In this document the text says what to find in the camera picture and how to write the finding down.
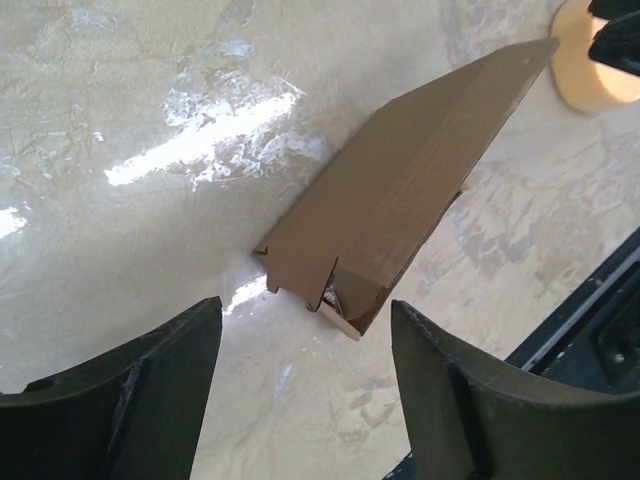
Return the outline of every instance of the cardboard flap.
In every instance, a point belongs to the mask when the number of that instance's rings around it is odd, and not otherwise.
[[[378,110],[257,247],[270,290],[316,310],[333,272],[344,318],[379,308],[556,48],[505,47]]]

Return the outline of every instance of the cardboard edge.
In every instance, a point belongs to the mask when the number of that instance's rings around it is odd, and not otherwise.
[[[347,322],[344,318],[342,318],[338,312],[336,312],[331,305],[327,302],[320,302],[320,307],[318,307],[317,313],[322,314],[327,320],[333,323],[338,329],[344,333],[351,340],[355,340],[356,342],[362,338],[362,335],[356,328]]]

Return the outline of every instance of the beige floor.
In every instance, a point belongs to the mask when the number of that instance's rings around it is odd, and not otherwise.
[[[558,3],[2,2],[0,388],[220,295],[193,478],[384,476],[409,448],[388,311],[352,342],[248,252],[376,107]],[[507,355],[640,223],[639,118],[544,72],[393,297]]]

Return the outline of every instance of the brown cardboard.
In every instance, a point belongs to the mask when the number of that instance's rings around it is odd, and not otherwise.
[[[378,110],[256,247],[268,289],[364,334],[556,48],[505,47]]]

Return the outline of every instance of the cardboard box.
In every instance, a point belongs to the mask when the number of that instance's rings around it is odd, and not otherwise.
[[[267,288],[360,338],[556,48],[505,47],[378,110],[256,247]]]

